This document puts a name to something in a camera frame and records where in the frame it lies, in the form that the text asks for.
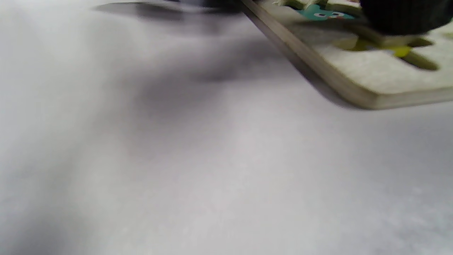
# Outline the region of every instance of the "white surface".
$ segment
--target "white surface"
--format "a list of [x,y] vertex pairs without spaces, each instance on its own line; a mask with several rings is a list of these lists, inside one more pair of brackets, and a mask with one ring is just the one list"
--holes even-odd
[[2,2],[0,254],[453,252],[452,103],[355,110],[243,16],[105,3]]

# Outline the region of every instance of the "wooden edge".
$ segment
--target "wooden edge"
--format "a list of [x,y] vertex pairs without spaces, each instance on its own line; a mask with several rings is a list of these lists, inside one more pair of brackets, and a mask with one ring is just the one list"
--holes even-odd
[[453,99],[453,88],[419,90],[399,94],[377,94],[365,89],[337,71],[253,0],[236,1],[251,21],[276,46],[280,46],[280,50],[282,50],[282,47],[286,48],[287,51],[301,60],[293,61],[295,68],[303,72],[304,66],[297,64],[297,62],[306,63],[340,96],[358,107],[378,110],[438,103]]
[[298,39],[291,31],[276,21],[266,10],[256,4],[253,0],[238,0],[244,13],[253,23],[274,43],[280,40],[284,47],[288,48],[299,59],[315,71],[331,88],[339,93],[350,103],[367,109],[379,109],[379,95],[373,91],[366,90],[360,85],[343,76],[333,66],[329,65],[324,58],[315,53],[308,45]]

